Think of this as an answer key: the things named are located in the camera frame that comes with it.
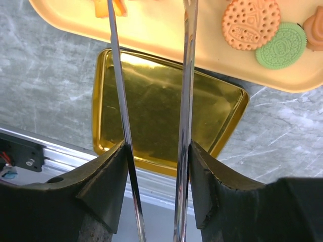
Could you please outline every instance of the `orange tray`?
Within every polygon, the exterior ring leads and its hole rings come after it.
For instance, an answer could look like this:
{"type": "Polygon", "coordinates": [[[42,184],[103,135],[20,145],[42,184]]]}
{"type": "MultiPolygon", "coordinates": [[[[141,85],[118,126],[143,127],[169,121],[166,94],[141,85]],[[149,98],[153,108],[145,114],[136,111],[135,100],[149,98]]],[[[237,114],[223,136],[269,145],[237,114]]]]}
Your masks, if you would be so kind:
{"type": "MultiPolygon", "coordinates": [[[[92,0],[30,0],[51,25],[71,33],[110,41],[109,20],[95,17],[92,0]]],[[[282,22],[303,22],[322,0],[277,0],[282,22]]],[[[323,84],[323,51],[306,49],[293,65],[269,70],[254,51],[231,48],[222,36],[225,0],[199,1],[195,65],[287,92],[303,92],[323,84]]],[[[117,17],[120,45],[173,61],[183,61],[184,7],[181,0],[125,0],[126,17],[117,17]]]]}

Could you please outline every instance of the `brown toy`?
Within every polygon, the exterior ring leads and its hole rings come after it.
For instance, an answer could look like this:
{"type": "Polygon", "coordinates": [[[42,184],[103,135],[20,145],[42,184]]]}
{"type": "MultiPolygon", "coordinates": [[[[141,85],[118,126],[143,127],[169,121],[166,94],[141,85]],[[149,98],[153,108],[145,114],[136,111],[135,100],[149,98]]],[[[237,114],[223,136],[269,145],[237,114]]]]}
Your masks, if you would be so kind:
{"type": "Polygon", "coordinates": [[[316,13],[303,24],[307,36],[307,48],[323,51],[323,6],[318,6],[316,13]]]}
{"type": "Polygon", "coordinates": [[[257,49],[274,37],[280,20],[275,0],[233,0],[222,19],[223,36],[232,48],[257,49]]]}

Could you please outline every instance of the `marble countertop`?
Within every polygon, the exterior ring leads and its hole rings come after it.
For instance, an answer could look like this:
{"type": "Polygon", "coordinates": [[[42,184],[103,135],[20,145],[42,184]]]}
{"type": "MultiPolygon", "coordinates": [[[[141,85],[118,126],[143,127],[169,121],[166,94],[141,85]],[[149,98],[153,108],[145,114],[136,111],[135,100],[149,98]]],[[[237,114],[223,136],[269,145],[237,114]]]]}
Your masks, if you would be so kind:
{"type": "MultiPolygon", "coordinates": [[[[0,123],[92,149],[95,62],[107,44],[52,27],[28,0],[0,9],[0,123]]],[[[250,94],[220,161],[264,183],[323,177],[322,86],[292,94],[218,76],[250,94]]]]}

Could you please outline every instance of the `bolt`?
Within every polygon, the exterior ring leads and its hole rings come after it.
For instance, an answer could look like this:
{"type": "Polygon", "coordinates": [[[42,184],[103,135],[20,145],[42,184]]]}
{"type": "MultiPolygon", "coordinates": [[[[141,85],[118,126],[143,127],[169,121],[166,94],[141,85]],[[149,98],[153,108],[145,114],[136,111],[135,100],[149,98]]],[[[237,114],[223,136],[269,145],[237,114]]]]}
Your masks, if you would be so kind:
{"type": "Polygon", "coordinates": [[[35,160],[34,159],[29,159],[27,162],[26,162],[26,165],[28,166],[32,166],[34,164],[35,160]]]}

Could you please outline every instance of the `green oval biscuit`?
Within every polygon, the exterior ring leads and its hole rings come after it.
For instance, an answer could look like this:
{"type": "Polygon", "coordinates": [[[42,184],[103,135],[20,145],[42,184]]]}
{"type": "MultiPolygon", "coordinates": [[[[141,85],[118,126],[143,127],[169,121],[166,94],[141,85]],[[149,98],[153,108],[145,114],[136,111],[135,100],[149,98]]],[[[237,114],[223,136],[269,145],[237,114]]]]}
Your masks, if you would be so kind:
{"type": "Polygon", "coordinates": [[[306,48],[306,34],[294,23],[281,23],[276,35],[256,50],[258,62],[269,69],[281,69],[296,62],[306,48]]]}

